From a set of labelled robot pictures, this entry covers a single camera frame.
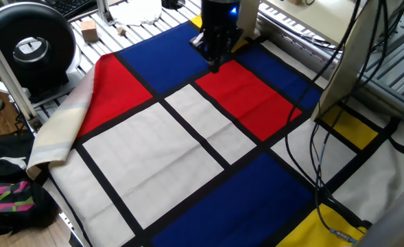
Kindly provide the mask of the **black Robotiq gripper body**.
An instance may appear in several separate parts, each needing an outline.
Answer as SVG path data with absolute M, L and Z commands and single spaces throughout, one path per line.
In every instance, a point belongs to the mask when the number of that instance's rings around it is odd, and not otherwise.
M 207 51 L 231 51 L 243 34 L 237 26 L 240 0 L 202 0 L 203 39 Z

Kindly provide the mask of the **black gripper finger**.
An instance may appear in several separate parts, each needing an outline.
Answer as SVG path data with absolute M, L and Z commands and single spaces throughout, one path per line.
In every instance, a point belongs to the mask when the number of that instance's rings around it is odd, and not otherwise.
M 189 44 L 206 60 L 210 72 L 219 71 L 219 54 L 215 48 L 215 41 L 206 32 L 200 32 L 189 41 Z
M 227 62 L 230 62 L 235 59 L 235 55 L 233 53 L 226 53 L 219 59 L 218 71 L 225 65 Z

